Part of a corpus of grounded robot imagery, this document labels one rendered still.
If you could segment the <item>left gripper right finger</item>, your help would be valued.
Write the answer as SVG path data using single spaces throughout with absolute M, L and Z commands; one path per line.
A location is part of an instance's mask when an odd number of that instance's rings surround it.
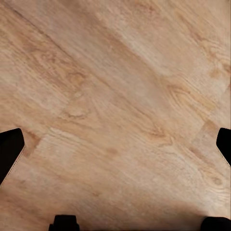
M 231 130 L 226 128 L 219 129 L 217 147 L 231 166 Z

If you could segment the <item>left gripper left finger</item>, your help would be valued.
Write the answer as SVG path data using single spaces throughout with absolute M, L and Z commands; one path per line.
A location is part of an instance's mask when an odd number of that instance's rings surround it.
M 0 185 L 25 146 L 20 128 L 0 133 Z

